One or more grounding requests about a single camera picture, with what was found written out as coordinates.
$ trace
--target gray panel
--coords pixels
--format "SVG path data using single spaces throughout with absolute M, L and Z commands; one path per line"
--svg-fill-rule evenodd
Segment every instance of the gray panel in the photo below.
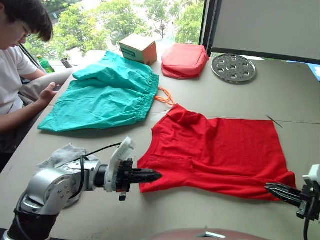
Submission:
M 320 60 L 319 0 L 222 0 L 213 46 Z

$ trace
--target red object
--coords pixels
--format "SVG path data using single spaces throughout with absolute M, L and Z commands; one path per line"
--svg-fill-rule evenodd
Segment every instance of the red object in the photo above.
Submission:
M 153 128 L 138 168 L 162 178 L 140 184 L 142 193 L 195 187 L 245 199 L 278 201 L 266 183 L 296 187 L 272 121 L 206 119 L 176 104 Z
M 175 43 L 162 55 L 163 75 L 175 79 L 199 77 L 209 57 L 202 45 Z

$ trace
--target cardboard box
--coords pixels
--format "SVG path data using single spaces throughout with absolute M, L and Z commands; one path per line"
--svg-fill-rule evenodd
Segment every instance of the cardboard box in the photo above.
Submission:
M 120 41 L 123 57 L 146 65 L 153 64 L 157 58 L 156 42 L 145 36 L 131 34 Z

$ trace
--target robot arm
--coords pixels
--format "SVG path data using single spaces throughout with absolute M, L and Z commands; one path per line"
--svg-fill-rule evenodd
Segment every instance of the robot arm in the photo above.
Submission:
M 275 197 L 298 208 L 296 216 L 305 219 L 303 237 L 307 240 L 310 220 L 320 223 L 320 164 L 313 165 L 309 174 L 302 177 L 306 184 L 301 191 L 279 183 L 267 183 L 265 188 Z
M 99 160 L 89 161 L 83 156 L 37 173 L 21 195 L 12 226 L 3 239 L 47 239 L 61 210 L 82 191 L 104 188 L 109 193 L 120 193 L 119 200 L 125 201 L 131 184 L 150 183 L 161 178 L 161 174 L 151 169 L 132 169 L 133 161 L 128 157 L 134 148 L 127 137 L 112 155 L 109 165 L 101 165 Z

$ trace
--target metal plate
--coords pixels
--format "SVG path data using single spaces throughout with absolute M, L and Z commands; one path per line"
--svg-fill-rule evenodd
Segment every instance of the metal plate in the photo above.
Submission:
M 211 63 L 212 71 L 230 84 L 247 84 L 256 75 L 255 65 L 243 56 L 224 54 L 215 57 Z

